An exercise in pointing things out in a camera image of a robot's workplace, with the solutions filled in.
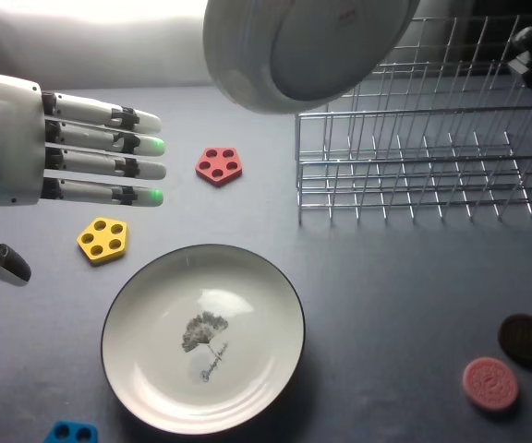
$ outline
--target flower illustration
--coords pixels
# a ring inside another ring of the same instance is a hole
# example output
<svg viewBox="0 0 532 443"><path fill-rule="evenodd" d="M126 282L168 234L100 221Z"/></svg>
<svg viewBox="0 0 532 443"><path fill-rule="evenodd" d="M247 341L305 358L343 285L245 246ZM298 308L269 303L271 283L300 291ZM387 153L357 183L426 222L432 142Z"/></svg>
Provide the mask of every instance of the flower illustration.
<svg viewBox="0 0 532 443"><path fill-rule="evenodd" d="M204 311L201 316L195 316L188 322L186 332L182 336L182 349L184 349L185 353L189 353L199 344L206 344L212 354L221 360L221 357L215 353L210 343L219 332L227 329L228 326L229 322L223 317Z"/></svg>

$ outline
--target dish rack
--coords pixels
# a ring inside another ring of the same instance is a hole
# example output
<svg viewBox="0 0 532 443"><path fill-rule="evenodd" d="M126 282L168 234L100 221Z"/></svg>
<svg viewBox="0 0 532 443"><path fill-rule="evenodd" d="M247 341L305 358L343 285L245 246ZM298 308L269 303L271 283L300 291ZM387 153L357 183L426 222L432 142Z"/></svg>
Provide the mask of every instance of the dish rack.
<svg viewBox="0 0 532 443"><path fill-rule="evenodd" d="M415 18L362 83L296 115L299 222L314 210L532 215L532 90L506 65L530 24Z"/></svg>

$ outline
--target pink cookie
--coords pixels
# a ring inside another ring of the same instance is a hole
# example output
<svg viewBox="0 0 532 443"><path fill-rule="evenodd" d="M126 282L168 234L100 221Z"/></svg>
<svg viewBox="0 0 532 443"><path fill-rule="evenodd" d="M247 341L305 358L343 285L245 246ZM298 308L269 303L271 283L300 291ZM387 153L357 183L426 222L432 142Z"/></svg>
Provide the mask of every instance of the pink cookie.
<svg viewBox="0 0 532 443"><path fill-rule="evenodd" d="M495 358L482 357L467 365L463 388L469 400L491 413L506 411L518 398L513 371Z"/></svg>

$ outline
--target blue block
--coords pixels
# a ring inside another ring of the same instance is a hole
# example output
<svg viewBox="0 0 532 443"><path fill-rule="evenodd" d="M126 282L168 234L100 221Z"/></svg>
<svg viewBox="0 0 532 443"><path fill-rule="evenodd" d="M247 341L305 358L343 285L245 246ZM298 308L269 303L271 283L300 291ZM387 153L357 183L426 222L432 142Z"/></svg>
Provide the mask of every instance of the blue block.
<svg viewBox="0 0 532 443"><path fill-rule="evenodd" d="M98 443L98 430L83 423L56 422L44 443Z"/></svg>

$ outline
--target yellow pentagon block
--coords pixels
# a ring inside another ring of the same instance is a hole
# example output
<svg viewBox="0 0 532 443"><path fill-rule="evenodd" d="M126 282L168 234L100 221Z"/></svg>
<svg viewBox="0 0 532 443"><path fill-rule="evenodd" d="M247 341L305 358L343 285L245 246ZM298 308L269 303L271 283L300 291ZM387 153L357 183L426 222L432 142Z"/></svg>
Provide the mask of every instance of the yellow pentagon block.
<svg viewBox="0 0 532 443"><path fill-rule="evenodd" d="M78 237L78 245L92 265L103 265L127 252L128 226L123 221L94 220Z"/></svg>

